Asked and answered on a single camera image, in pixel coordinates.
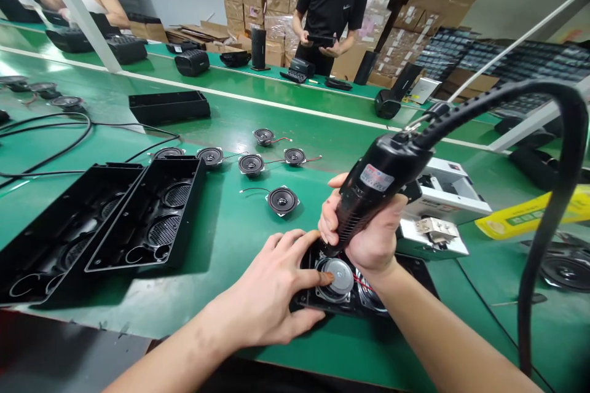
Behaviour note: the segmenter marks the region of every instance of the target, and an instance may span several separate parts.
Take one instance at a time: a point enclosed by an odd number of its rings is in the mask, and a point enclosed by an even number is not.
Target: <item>tall black speaker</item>
[[[266,67],[266,30],[252,29],[252,69],[268,71]]]
[[[361,86],[367,84],[369,81],[369,76],[375,67],[375,63],[377,61],[377,57],[379,54],[373,51],[367,51],[364,53],[363,60],[361,65],[358,67],[358,71],[356,72],[355,83]]]

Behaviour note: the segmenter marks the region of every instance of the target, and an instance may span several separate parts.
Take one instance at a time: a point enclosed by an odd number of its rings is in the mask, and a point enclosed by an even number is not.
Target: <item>screwdriver label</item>
[[[361,181],[375,190],[384,192],[393,182],[393,177],[368,164],[361,173]]]

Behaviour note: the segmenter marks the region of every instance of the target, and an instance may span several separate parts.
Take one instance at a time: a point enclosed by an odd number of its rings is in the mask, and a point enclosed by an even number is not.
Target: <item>black speaker housing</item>
[[[401,104],[390,99],[390,90],[388,89],[379,91],[375,97],[375,112],[379,118],[390,120],[398,114],[400,109]]]
[[[199,49],[189,50],[174,59],[176,68],[185,77],[196,77],[209,69],[209,55]]]
[[[358,67],[358,71],[356,72],[356,84],[361,86],[367,84],[367,81],[369,81],[369,77],[371,76],[371,72],[375,67],[375,63],[377,62],[378,57],[379,53],[374,51],[367,51],[364,53],[361,65]]]

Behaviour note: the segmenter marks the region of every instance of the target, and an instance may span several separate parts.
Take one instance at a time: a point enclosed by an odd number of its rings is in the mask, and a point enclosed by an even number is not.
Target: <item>hand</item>
[[[331,48],[320,48],[320,52],[323,55],[330,56],[333,58],[338,58],[342,55],[342,49],[340,49],[340,42],[338,41],[338,37],[336,33],[334,33],[334,38],[336,38],[336,43]]]
[[[318,223],[321,238],[326,244],[338,244],[338,218],[336,208],[340,203],[339,190],[348,174],[332,178],[328,185],[334,189],[332,195],[321,207]],[[357,233],[345,249],[348,259],[370,280],[372,275],[385,274],[397,266],[395,260],[395,231],[399,227],[401,214],[407,205],[405,195],[395,195],[391,202],[380,211],[369,225]]]
[[[331,273],[300,269],[306,250],[320,237],[312,230],[292,230],[272,235],[244,275],[207,307],[210,322],[222,327],[234,351],[253,346],[288,344],[325,317],[319,310],[305,308],[289,312],[298,291],[327,286]]]
[[[309,32],[307,31],[303,31],[301,33],[301,35],[299,36],[299,41],[301,42],[301,46],[304,47],[311,47],[313,45],[313,42],[310,42],[307,37],[309,37]]]

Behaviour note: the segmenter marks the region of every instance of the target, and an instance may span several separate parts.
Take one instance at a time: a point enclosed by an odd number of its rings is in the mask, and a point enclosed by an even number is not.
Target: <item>red wire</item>
[[[287,139],[289,141],[293,141],[291,138],[284,137],[284,138],[279,138],[278,140],[274,140],[274,141],[271,141],[271,142],[281,141],[282,139]]]

